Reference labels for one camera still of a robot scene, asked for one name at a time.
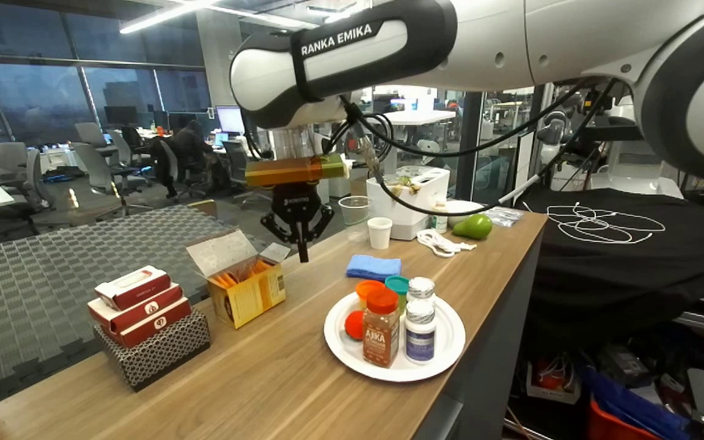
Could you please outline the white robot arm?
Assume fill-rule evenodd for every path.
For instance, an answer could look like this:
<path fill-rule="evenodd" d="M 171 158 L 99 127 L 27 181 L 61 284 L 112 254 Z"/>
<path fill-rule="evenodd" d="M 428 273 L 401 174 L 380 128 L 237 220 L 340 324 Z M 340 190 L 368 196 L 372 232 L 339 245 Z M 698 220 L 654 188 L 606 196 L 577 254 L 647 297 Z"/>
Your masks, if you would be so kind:
<path fill-rule="evenodd" d="M 704 177 L 704 0 L 386 0 L 313 29 L 246 38 L 231 60 L 254 125 L 326 121 L 384 82 L 504 91 L 609 78 L 643 139 Z"/>

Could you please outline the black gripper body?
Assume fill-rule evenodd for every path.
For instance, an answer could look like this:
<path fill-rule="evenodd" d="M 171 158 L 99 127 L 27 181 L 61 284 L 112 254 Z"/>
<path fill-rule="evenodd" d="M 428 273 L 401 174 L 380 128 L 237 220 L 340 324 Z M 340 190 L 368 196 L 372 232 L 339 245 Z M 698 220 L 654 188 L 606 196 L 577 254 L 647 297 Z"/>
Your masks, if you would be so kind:
<path fill-rule="evenodd" d="M 273 190 L 273 210 L 262 225 L 285 241 L 313 241 L 334 214 L 335 208 L 321 201 L 313 182 L 282 182 Z"/>

